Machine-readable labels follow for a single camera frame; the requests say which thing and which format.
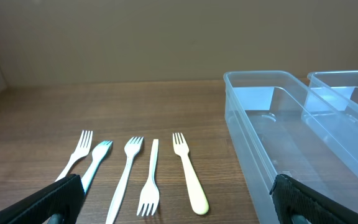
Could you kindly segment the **cream yellow plastic fork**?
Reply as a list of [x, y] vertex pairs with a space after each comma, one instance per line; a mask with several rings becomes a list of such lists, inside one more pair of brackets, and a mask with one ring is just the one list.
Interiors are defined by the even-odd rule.
[[209, 203], [190, 161], [190, 150], [182, 133], [173, 133], [173, 149], [181, 157], [192, 210], [198, 215], [207, 214]]

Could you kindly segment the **white fork tines down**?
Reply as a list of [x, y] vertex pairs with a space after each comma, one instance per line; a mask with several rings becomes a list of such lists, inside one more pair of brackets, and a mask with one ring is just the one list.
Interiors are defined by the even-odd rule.
[[150, 164], [149, 164], [149, 175], [145, 185], [143, 186], [139, 206], [137, 209], [137, 215], [149, 216], [154, 215], [157, 211], [160, 192], [158, 190], [157, 184], [155, 183], [155, 170], [157, 166], [158, 158], [158, 145], [159, 140], [154, 139], [152, 143], [151, 153], [150, 153]]

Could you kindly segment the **pale blue plastic fork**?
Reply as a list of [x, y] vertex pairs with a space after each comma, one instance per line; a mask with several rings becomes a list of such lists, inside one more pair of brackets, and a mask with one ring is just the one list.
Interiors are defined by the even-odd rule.
[[103, 141], [99, 143], [92, 151], [92, 162], [89, 165], [87, 171], [81, 178], [81, 183], [85, 195], [87, 194], [89, 187], [92, 183], [94, 175], [109, 149], [111, 148], [113, 141]]

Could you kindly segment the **long white plastic fork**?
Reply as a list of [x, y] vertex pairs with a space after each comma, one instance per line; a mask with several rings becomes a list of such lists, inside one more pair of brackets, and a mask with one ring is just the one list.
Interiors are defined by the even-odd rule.
[[143, 136], [134, 136], [130, 138], [130, 140], [124, 146], [124, 152], [126, 153], [126, 165], [114, 192], [113, 198], [111, 200], [108, 215], [106, 218], [106, 224], [113, 224], [115, 219], [117, 218], [119, 209], [121, 207], [126, 192], [126, 187], [131, 173], [134, 158], [139, 153], [143, 141]]

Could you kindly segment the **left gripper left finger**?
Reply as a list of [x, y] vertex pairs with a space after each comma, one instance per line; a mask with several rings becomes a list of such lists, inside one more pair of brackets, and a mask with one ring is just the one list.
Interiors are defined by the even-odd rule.
[[85, 191], [78, 174], [70, 174], [0, 211], [0, 224], [76, 223]]

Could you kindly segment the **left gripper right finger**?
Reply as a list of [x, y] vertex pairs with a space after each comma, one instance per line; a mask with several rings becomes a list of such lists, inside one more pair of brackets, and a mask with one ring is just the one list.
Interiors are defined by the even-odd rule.
[[288, 175], [278, 174], [269, 194], [280, 223], [358, 224], [358, 213]]

